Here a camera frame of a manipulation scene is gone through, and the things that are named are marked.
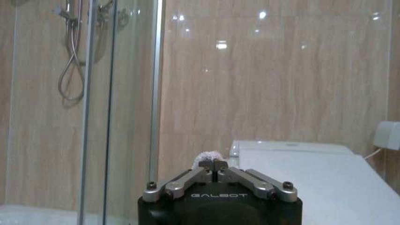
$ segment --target metal screw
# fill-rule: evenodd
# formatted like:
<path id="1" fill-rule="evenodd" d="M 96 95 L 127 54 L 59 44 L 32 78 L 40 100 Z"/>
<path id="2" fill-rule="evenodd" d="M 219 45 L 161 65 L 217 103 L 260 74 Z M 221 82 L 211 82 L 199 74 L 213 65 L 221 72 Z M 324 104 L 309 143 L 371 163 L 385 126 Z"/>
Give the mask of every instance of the metal screw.
<path id="1" fill-rule="evenodd" d="M 269 192 L 269 199 L 271 199 L 271 200 L 276 200 L 276 198 L 277 198 L 277 194 L 276 194 L 276 192 L 272 190 L 272 191 Z"/>
<path id="2" fill-rule="evenodd" d="M 281 186 L 283 186 L 283 189 L 293 190 L 292 182 L 285 181 Z"/>
<path id="3" fill-rule="evenodd" d="M 151 182 L 148 183 L 148 190 L 153 190 L 153 189 L 156 189 L 156 188 L 157 188 L 156 182 L 151 181 Z"/>

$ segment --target shower enclosure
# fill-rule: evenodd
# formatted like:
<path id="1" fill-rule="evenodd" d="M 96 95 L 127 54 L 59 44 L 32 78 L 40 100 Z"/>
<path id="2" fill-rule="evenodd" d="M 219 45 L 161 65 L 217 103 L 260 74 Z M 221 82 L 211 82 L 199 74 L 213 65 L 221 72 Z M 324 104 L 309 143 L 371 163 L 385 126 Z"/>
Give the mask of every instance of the shower enclosure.
<path id="1" fill-rule="evenodd" d="M 0 2 L 1 224 L 136 224 L 156 168 L 159 2 Z"/>

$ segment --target white cloth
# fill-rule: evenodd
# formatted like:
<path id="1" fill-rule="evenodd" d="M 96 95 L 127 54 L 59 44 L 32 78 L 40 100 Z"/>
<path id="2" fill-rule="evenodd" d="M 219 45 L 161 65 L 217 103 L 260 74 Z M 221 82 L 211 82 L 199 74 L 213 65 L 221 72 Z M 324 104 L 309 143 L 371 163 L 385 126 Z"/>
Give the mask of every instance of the white cloth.
<path id="1" fill-rule="evenodd" d="M 217 151 L 205 151 L 200 153 L 195 158 L 192 169 L 199 167 L 199 162 L 213 161 L 215 159 L 224 161 L 223 155 Z"/>

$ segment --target wall outlet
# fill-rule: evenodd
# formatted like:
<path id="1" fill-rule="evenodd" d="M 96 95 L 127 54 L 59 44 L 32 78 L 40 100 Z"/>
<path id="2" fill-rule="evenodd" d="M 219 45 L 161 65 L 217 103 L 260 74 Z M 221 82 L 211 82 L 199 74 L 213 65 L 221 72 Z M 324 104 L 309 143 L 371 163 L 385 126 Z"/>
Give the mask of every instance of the wall outlet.
<path id="1" fill-rule="evenodd" d="M 373 145 L 384 149 L 400 149 L 400 122 L 380 122 L 375 131 Z"/>

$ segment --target beige marble tile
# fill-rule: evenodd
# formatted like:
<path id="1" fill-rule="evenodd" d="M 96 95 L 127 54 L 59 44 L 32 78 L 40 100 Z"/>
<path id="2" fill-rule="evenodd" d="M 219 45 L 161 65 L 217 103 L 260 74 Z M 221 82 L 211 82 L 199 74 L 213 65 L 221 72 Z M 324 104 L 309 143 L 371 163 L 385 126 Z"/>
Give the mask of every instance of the beige marble tile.
<path id="1" fill-rule="evenodd" d="M 0 204 L 3 204 L 5 199 L 15 27 L 15 7 L 9 1 L 0 2 L 0 21 Z"/>
<path id="2" fill-rule="evenodd" d="M 281 15 L 389 14 L 391 0 L 283 0 Z"/>
<path id="3" fill-rule="evenodd" d="M 393 0 L 388 120 L 400 120 L 400 1 Z M 387 150 L 387 182 L 400 193 L 400 153 Z"/>
<path id="4" fill-rule="evenodd" d="M 389 18 L 371 14 L 384 12 L 387 2 L 353 1 L 345 9 L 340 2 L 297 2 L 308 15 L 297 8 L 288 13 L 281 1 L 276 8 L 285 16 L 260 20 L 249 8 L 227 17 L 192 13 L 180 21 L 169 19 L 176 12 L 167 1 L 160 178 L 187 169 L 203 151 L 228 156 L 233 139 L 373 151 L 387 113 Z M 219 41 L 227 49 L 216 48 Z M 371 164 L 384 176 L 381 159 Z"/>
<path id="5" fill-rule="evenodd" d="M 71 210 L 77 206 L 81 105 L 68 107 L 57 91 L 67 61 L 64 20 L 52 13 L 60 3 L 17 6 L 7 203 Z M 71 91 L 80 88 L 77 80 Z"/>

